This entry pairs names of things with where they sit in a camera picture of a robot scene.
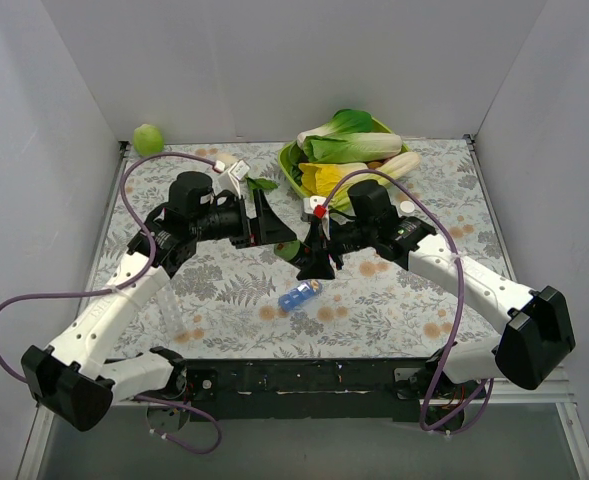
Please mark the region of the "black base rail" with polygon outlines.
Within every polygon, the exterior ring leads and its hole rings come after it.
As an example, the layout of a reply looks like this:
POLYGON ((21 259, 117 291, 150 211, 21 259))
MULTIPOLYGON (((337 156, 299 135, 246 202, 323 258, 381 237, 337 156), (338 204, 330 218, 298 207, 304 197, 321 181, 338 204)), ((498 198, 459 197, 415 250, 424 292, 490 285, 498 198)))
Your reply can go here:
POLYGON ((177 387, 145 396, 188 402, 218 420, 416 422, 436 362, 418 358, 199 359, 177 387))

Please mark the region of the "green round cabbage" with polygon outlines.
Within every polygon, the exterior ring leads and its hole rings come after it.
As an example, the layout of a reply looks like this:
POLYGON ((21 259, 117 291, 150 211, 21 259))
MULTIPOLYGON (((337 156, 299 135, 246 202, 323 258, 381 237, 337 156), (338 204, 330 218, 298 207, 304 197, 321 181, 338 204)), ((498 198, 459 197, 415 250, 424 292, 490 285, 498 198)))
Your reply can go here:
POLYGON ((162 152, 165 141, 158 127, 152 124, 142 124, 133 132, 132 146, 139 155, 145 157, 162 152))

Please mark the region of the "yellow napa cabbage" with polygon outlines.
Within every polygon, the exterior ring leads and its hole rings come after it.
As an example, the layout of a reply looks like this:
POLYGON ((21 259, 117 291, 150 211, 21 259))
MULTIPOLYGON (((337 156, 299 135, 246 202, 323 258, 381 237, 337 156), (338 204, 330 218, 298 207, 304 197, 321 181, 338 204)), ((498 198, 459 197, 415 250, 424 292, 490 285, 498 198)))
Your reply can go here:
POLYGON ((326 197, 345 176, 366 168, 364 163, 300 163, 301 187, 307 194, 326 197))

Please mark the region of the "white radish with leaves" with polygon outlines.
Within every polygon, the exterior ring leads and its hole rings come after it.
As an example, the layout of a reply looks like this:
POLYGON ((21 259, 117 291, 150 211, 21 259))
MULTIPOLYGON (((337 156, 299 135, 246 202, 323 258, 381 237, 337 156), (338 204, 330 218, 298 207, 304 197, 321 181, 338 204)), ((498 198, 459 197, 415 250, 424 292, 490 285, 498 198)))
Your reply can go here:
MULTIPOLYGON (((219 156, 228 157, 228 156, 233 156, 233 155, 227 154, 227 153, 219 153, 216 155, 216 159, 219 156)), ((278 184, 272 180, 264 179, 264 178, 252 178, 249 176, 249 173, 242 182, 245 182, 251 191, 256 190, 256 189, 264 190, 264 191, 271 191, 271 190, 274 190, 278 187, 278 184)))

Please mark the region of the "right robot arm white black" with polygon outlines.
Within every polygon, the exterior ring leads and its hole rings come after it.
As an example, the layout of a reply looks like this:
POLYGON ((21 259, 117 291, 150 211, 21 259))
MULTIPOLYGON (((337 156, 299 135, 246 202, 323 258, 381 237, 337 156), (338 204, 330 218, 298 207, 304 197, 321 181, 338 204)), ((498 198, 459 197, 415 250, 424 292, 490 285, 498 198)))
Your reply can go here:
POLYGON ((343 224, 331 219, 325 198, 305 201, 310 229, 292 262, 299 279, 332 280, 343 256, 372 248, 384 260, 463 300, 496 332, 474 343, 453 341, 430 358, 426 383, 434 395, 449 397, 467 381, 496 377, 534 390, 574 350, 560 291, 551 286, 536 291, 455 251, 429 223, 400 215, 374 180, 352 185, 348 196, 354 214, 343 224))

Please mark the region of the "white pill bottle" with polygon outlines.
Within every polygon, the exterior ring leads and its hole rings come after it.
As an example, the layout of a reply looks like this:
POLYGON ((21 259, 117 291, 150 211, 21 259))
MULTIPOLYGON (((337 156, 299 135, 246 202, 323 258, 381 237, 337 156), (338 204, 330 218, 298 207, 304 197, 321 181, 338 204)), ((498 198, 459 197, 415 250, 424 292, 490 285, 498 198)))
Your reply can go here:
POLYGON ((416 212, 416 205, 409 200, 401 201, 399 211, 402 215, 411 216, 416 212))

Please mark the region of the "green pill bottle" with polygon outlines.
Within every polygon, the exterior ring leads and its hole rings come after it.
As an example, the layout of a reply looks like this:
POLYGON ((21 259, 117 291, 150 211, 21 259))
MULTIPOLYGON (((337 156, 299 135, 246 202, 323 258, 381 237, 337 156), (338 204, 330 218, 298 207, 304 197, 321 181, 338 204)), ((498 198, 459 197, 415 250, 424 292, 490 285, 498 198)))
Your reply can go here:
POLYGON ((288 264, 301 269, 311 258, 311 250, 299 240, 276 244, 273 253, 288 264))

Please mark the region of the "green celery stalk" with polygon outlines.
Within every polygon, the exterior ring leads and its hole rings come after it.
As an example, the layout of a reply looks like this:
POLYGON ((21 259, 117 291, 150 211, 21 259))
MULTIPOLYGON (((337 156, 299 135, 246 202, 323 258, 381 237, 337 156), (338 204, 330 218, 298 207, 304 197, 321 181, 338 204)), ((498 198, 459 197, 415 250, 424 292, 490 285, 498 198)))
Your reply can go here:
MULTIPOLYGON (((386 160, 380 167, 376 168, 376 171, 381 172, 388 177, 399 180, 401 177, 408 174, 419 166, 421 157, 416 152, 405 152, 399 154, 391 159, 386 160)), ((342 180, 348 173, 361 170, 369 170, 369 167, 364 163, 350 163, 345 164, 347 170, 345 173, 341 173, 339 179, 342 180)), ((390 180, 379 174, 374 173, 362 173, 350 177, 342 185, 338 192, 332 197, 329 206, 331 209, 346 211, 350 208, 350 200, 348 197, 348 189, 356 183, 374 180, 376 183, 383 187, 390 185, 390 180)))

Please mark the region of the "blue weekly pill organizer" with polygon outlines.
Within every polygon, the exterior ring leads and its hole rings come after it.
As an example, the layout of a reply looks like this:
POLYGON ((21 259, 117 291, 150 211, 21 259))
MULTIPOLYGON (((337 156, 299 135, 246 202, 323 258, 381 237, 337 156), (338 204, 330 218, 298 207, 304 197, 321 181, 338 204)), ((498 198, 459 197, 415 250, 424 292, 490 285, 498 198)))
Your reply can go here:
POLYGON ((303 281, 296 288, 280 296, 278 305, 284 312, 289 313, 308 300, 318 296, 322 292, 322 289, 322 284, 317 280, 303 281))

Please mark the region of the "green bok choy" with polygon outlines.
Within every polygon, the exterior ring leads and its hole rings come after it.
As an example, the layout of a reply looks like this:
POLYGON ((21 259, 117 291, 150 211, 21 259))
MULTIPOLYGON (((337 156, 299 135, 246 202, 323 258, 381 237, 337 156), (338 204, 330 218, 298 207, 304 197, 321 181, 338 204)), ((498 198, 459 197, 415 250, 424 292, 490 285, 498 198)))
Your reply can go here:
POLYGON ((298 134, 296 144, 310 163, 368 163, 399 154, 403 140, 394 133, 374 130, 366 111, 344 109, 314 129, 298 134))

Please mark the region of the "clear plastic pill strip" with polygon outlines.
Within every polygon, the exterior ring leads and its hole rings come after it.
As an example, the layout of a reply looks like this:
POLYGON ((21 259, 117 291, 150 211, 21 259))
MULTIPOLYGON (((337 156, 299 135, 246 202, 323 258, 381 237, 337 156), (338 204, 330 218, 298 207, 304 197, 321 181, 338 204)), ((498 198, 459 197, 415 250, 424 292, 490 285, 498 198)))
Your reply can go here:
POLYGON ((186 327, 176 295, 170 285, 157 292, 156 302, 169 338, 178 341, 185 334, 186 327))

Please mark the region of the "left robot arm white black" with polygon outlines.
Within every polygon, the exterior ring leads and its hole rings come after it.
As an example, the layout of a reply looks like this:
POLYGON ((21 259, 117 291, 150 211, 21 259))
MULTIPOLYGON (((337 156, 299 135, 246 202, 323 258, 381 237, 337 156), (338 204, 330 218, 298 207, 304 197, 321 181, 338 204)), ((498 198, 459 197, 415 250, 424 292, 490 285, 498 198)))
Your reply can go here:
POLYGON ((263 192, 255 193, 254 202, 256 215, 250 218, 243 199, 230 191, 214 193, 210 176, 179 174, 167 202, 130 241, 106 295, 92 300, 45 349, 32 346, 22 356, 32 396, 81 432, 97 425, 113 402, 145 392, 179 398, 187 386, 180 354, 155 347, 132 359, 108 356, 138 312, 195 255, 198 243, 227 239, 241 249, 295 239, 263 192))

